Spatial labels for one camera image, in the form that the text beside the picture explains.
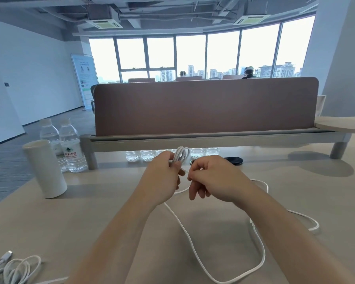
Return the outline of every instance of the plastic bottle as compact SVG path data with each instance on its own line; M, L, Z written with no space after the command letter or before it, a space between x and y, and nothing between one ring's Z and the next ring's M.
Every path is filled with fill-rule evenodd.
M219 147L207 147L205 149L205 155L218 155L218 153L220 152L220 148Z
M70 119L61 120L59 139L70 172L82 172L88 168L84 154L80 148L78 132L71 125Z
M202 156L204 156L204 151L205 148L201 147L201 148L191 148L190 149L190 155L193 159L198 159Z
M141 157L143 161L152 161L155 157L155 150L141 150Z
M139 150L128 150L125 152L126 155L126 160L128 162L136 162L141 159L141 154L139 153Z
M155 151L155 156L160 155L162 152L166 151L166 149L157 149Z
M52 149L57 157L61 171L67 172L67 161L64 157L61 142L59 141L58 130L52 125L51 119L40 120L39 124L41 125L41 131L39 133L40 138L47 139L50 141Z

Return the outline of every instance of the white bottle cap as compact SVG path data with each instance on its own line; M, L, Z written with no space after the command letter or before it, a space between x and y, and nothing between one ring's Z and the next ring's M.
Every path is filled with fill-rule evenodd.
M51 119L42 119L39 121L39 124L41 126L51 126L52 125Z
M61 120L61 125L62 126L70 126L71 125L70 119L62 119Z

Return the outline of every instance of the person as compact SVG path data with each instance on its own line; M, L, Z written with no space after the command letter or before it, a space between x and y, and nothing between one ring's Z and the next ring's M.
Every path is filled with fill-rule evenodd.
M104 229L66 284L124 283L150 213L172 197L184 176L174 154L156 156L128 201ZM192 164L189 199L213 197L232 202L253 220L289 283L352 283L347 269L308 229L237 167L220 156Z
M247 66L245 68L245 76L242 79L254 79L254 78L257 78L257 76L254 76L254 67Z

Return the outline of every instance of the poster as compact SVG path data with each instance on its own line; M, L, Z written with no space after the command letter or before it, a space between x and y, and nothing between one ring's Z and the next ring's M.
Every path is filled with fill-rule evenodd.
M90 55L71 54L71 59L78 80L84 108L86 110L91 110L91 100L93 100L91 86L99 83L93 57Z

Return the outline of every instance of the ceiling air vent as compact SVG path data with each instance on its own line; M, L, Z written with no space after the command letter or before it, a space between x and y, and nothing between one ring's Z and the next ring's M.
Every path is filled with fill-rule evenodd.
M87 23L99 29L120 29L122 26L113 19L108 20L87 20Z
M268 18L270 15L244 15L240 17L233 25L254 25Z

